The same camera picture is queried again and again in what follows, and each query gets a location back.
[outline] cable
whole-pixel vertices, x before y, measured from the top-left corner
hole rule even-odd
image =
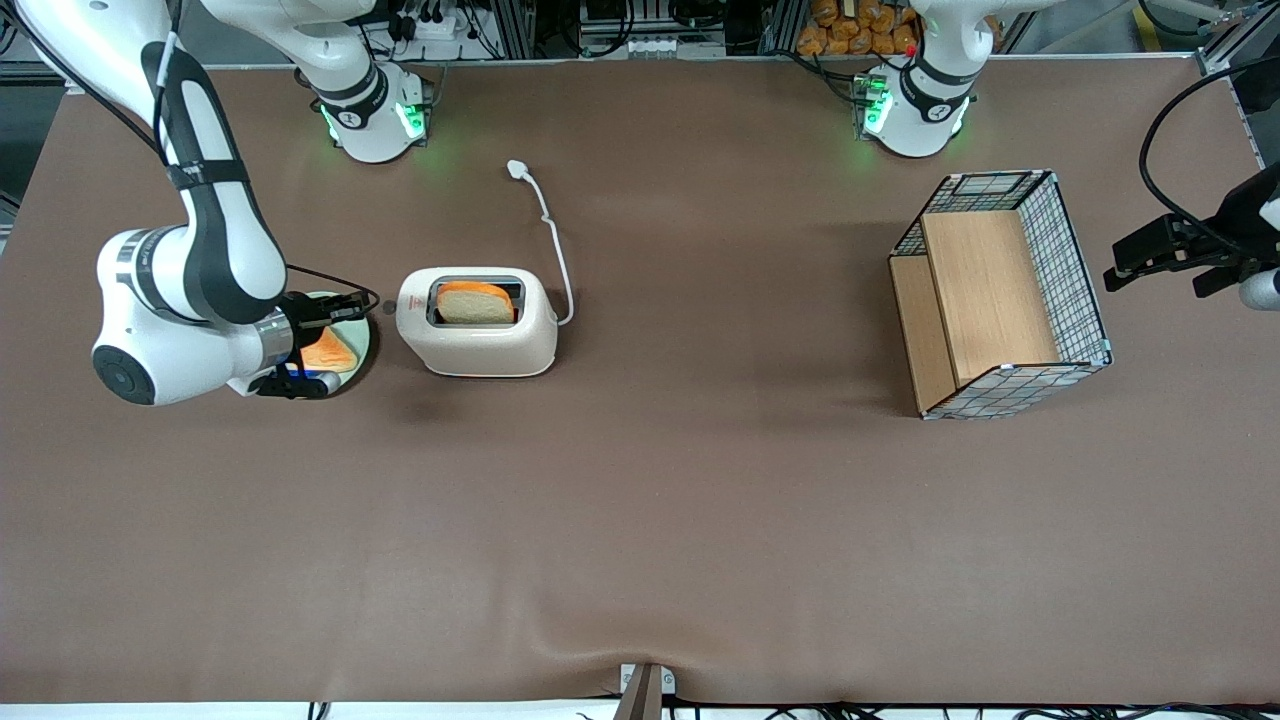
[[[67,63],[64,63],[61,60],[61,58],[59,58],[58,55],[55,55],[49,49],[49,46],[45,45],[45,41],[41,40],[38,36],[36,36],[36,33],[32,32],[31,28],[27,27],[27,24],[23,23],[22,19],[17,14],[10,14],[8,10],[4,10],[3,8],[0,8],[0,14],[5,15],[5,18],[9,20],[10,24],[13,24],[18,29],[20,29],[23,32],[23,35],[26,35],[27,38],[31,41],[31,44],[36,46],[36,50],[40,50],[40,53],[44,54],[44,56],[47,58],[49,61],[54,64],[54,68],[56,68],[58,72],[60,72],[63,76],[65,76],[73,83],[76,83],[77,87],[79,87],[81,90],[83,90],[84,95],[88,95],[90,97],[92,97],[93,100],[96,100],[100,105],[102,105],[104,108],[106,108],[106,110],[109,113],[111,113],[111,115],[115,117],[115,119],[118,119],[122,123],[124,123],[124,126],[127,128],[129,128],[129,132],[132,132],[134,136],[138,137],[138,140],[141,140],[142,142],[145,142],[147,145],[147,147],[155,147],[155,142],[151,140],[151,136],[145,129],[142,129],[142,126],[140,126],[132,118],[129,118],[128,115],[125,115],[119,108],[115,106],[114,102],[111,102],[110,100],[108,100],[106,97],[104,97],[101,92],[99,92],[92,86],[90,86],[87,82],[84,82],[84,79],[82,77],[79,77],[79,74],[77,74],[74,70],[72,70],[67,65]]]
[[[1176,108],[1183,100],[1187,100],[1187,97],[1189,97],[1193,92],[1213,82],[1217,82],[1225,77],[1243,73],[1249,68],[1256,68],[1258,65],[1275,61],[1280,61],[1280,55],[1272,55],[1270,58],[1258,58],[1256,60],[1240,63],[1234,68],[1226,68],[1216,73],[1210,73],[1199,78],[1198,81],[1193,82],[1189,87],[1187,87],[1187,90],[1175,95],[1174,99],[1170,100],[1169,104],[1165,105],[1158,114],[1156,114],[1156,119],[1152,120],[1151,127],[1147,128],[1147,137],[1142,140],[1142,149],[1138,151],[1138,173],[1142,176],[1142,183],[1147,186],[1147,190],[1153,196],[1156,196],[1156,200],[1158,200],[1161,205],[1164,205],[1165,208],[1169,208],[1169,210],[1171,210],[1174,214],[1187,220],[1187,223],[1189,223],[1192,227],[1207,234],[1208,237],[1216,240],[1224,247],[1231,250],[1240,258],[1254,258],[1258,254],[1253,251],[1247,251],[1244,246],[1242,246],[1235,240],[1231,240],[1224,236],[1222,233],[1215,231],[1213,228],[1206,225],[1203,220],[1201,220],[1196,215],[1192,215],[1188,210],[1185,210],[1184,208],[1174,202],[1167,195],[1165,195],[1165,191],[1160,190],[1160,187],[1156,186],[1156,181],[1151,178],[1151,169],[1147,167],[1147,156],[1151,154],[1151,143],[1153,140],[1156,140],[1156,132],[1160,129],[1160,126],[1165,122],[1165,118],[1167,118],[1169,114],[1174,111],[1174,108]],[[1280,252],[1276,252],[1275,249],[1272,249],[1270,250],[1270,252],[1267,252],[1265,258],[1258,258],[1258,259],[1277,261],[1280,260]]]
[[[444,69],[440,70],[440,81],[435,83],[435,90],[431,91],[431,109],[434,110],[440,100],[444,99],[444,81],[449,79],[449,64],[444,63]]]
[[[480,42],[480,47],[484,47],[484,51],[494,60],[502,60],[502,53],[498,51],[498,46],[489,40],[489,33],[480,24],[480,13],[476,12],[475,5],[470,0],[463,0],[458,3],[458,9],[462,10],[462,15],[467,19],[471,28],[475,29],[476,41]]]
[[[369,50],[370,58],[378,59],[378,53],[381,53],[385,56],[385,59],[390,59],[393,56],[394,53],[392,50],[388,50],[387,46],[383,45],[381,42],[378,44],[378,50],[375,51],[372,42],[369,40],[369,31],[365,29],[365,24],[360,23],[358,27],[360,27],[360,35],[365,38],[365,50]]]
[[[1176,35],[1179,37],[1196,37],[1199,35],[1199,28],[1197,29],[1178,29],[1176,27],[1167,26],[1162,23],[1156,15],[1151,13],[1151,8],[1147,5],[1147,0],[1138,0],[1138,6],[1142,8],[1143,14],[1151,20],[1151,24],[1156,26],[1156,29],[1166,32],[1169,35]]]
[[[781,55],[783,58],[790,58],[794,63],[796,63],[801,68],[809,70],[810,73],[814,73],[818,77],[820,77],[822,81],[824,83],[827,83],[827,88],[831,90],[831,92],[833,92],[836,95],[836,97],[840,97],[841,100],[844,100],[845,102],[849,102],[851,105],[867,105],[867,101],[858,100],[856,97],[850,96],[844,90],[841,90],[840,86],[836,85],[836,81],[840,81],[840,82],[854,82],[854,79],[858,76],[855,76],[855,74],[845,74],[845,73],[833,73],[833,72],[828,70],[827,68],[822,67],[822,61],[818,60],[817,55],[814,55],[813,63],[808,63],[804,59],[804,56],[801,56],[801,55],[799,55],[796,53],[792,53],[790,50],[769,50],[768,53],[765,53],[765,55]]]
[[[370,288],[367,288],[367,287],[365,287],[362,284],[357,284],[357,283],[353,283],[353,282],[351,282],[348,279],[343,279],[343,278],[339,278],[337,275],[330,275],[328,273],[321,273],[319,270],[312,270],[310,268],[303,268],[301,265],[294,265],[292,263],[287,263],[284,266],[288,268],[288,269],[291,269],[291,270],[293,270],[294,273],[302,273],[303,275],[311,275],[314,278],[320,278],[320,279],[334,282],[334,283],[338,283],[338,284],[344,284],[344,286],[347,286],[347,287],[349,287],[352,290],[356,290],[360,293],[362,293],[365,296],[365,306],[360,309],[360,314],[358,315],[356,315],[355,318],[348,318],[348,319],[360,319],[360,318],[364,318],[365,315],[370,314],[375,307],[378,307],[379,305],[383,304],[383,297],[380,295],[378,295],[375,291],[372,291],[372,290],[370,290]],[[321,702],[320,705],[321,706],[328,706],[329,703]],[[312,720],[323,720],[323,717],[324,717],[324,715],[321,715],[320,717],[315,717]]]
[[[886,58],[884,55],[881,55],[879,53],[877,53],[874,50],[872,50],[872,55],[876,55],[876,58],[878,58],[881,63],[884,63],[886,65],[893,68],[897,72],[902,72],[902,70],[909,69],[909,65],[901,65],[901,67],[899,67],[899,65],[895,65],[893,63],[890,63],[888,58]]]
[[[547,209],[547,199],[543,197],[543,188],[538,186],[538,181],[529,172],[529,165],[521,163],[520,160],[508,160],[507,172],[515,179],[521,179],[534,186],[534,193],[538,195],[538,205],[543,209],[541,220],[552,228],[552,242],[556,243],[556,259],[559,261],[561,266],[561,281],[564,282],[564,295],[568,297],[568,314],[564,318],[556,322],[557,325],[564,327],[573,319],[573,286],[568,281],[568,266],[564,264],[564,250],[559,243],[559,228],[556,227],[556,220],[552,219],[552,211]]]
[[[164,138],[160,133],[160,113],[164,109],[164,87],[169,82],[169,63],[173,60],[174,47],[178,45],[178,26],[182,23],[182,0],[177,0],[173,18],[169,24],[169,36],[164,41],[164,53],[160,54],[160,67],[156,68],[156,104],[151,114],[151,140],[155,146],[160,164],[169,165],[169,155],[164,149]]]
[[[13,31],[13,35],[9,35],[10,29]],[[6,35],[9,36],[8,42],[4,40]],[[9,49],[13,47],[15,40],[18,40],[18,27],[10,24],[9,20],[5,19],[4,26],[0,26],[0,42],[4,42],[4,47],[0,47],[0,55],[8,53]]]
[[[618,13],[618,37],[616,37],[613,42],[611,42],[609,46],[605,47],[604,50],[599,53],[595,53],[593,50],[586,50],[570,36],[568,24],[571,23],[564,22],[564,17],[568,14],[564,12],[564,9],[575,6],[577,4],[577,0],[564,0],[561,4],[559,14],[557,17],[558,19],[557,24],[559,26],[561,40],[563,40],[564,45],[568,45],[568,49],[572,50],[573,54],[577,55],[579,58],[588,58],[588,59],[604,58],[605,55],[612,55],[613,53],[617,53],[618,50],[622,49],[623,45],[627,44],[627,40],[631,38],[631,32],[636,27],[636,9],[631,4],[631,0],[618,0],[618,3],[621,4]],[[577,23],[579,27],[581,27],[582,24],[581,20],[577,20]]]
[[[818,68],[818,74],[822,76],[822,82],[827,83],[827,88],[831,90],[836,95],[836,97],[840,97],[841,100],[849,102],[850,105],[858,105],[858,100],[855,100],[844,90],[840,90],[840,86],[836,85],[831,74],[828,74],[827,70],[823,69],[822,63],[818,61],[817,55],[813,56],[813,64]]]

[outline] toast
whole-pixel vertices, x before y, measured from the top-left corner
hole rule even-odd
[[[474,281],[442,284],[435,296],[435,309],[449,324],[509,325],[516,322],[516,307],[507,291]]]
[[[320,340],[302,348],[302,364],[308,370],[349,373],[360,365],[360,357],[333,328],[325,328]]]

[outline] wooden board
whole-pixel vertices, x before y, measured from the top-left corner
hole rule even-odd
[[[956,391],[933,273],[924,255],[890,258],[888,270],[893,277],[897,314],[902,320],[906,359],[911,365],[915,406],[923,415]]]
[[[929,213],[920,223],[956,384],[996,365],[1057,363],[1018,213]]]

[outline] metal frame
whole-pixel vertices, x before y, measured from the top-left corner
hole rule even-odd
[[[1277,32],[1280,32],[1280,4],[1274,4],[1220,33],[1197,54],[1204,72],[1215,73],[1231,67],[1239,55],[1261,56]]]

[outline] table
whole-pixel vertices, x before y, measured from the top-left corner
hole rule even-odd
[[[594,696],[636,660],[718,702],[1277,700],[1275,316],[1151,278],[1101,297],[1114,368],[924,423],[884,261],[946,173],[1050,167],[1101,282],[1197,77],[993,61],[911,161],[788,63],[458,68],[431,146],[361,167],[288,73],[219,73],[291,261],[556,288],[520,158],[581,315],[531,380],[433,377],[381,316],[339,398],[161,409],[90,368],[93,259],[180,206],[65,100],[0,261],[0,701]],[[1198,213],[1256,172],[1226,86],[1152,169]]]

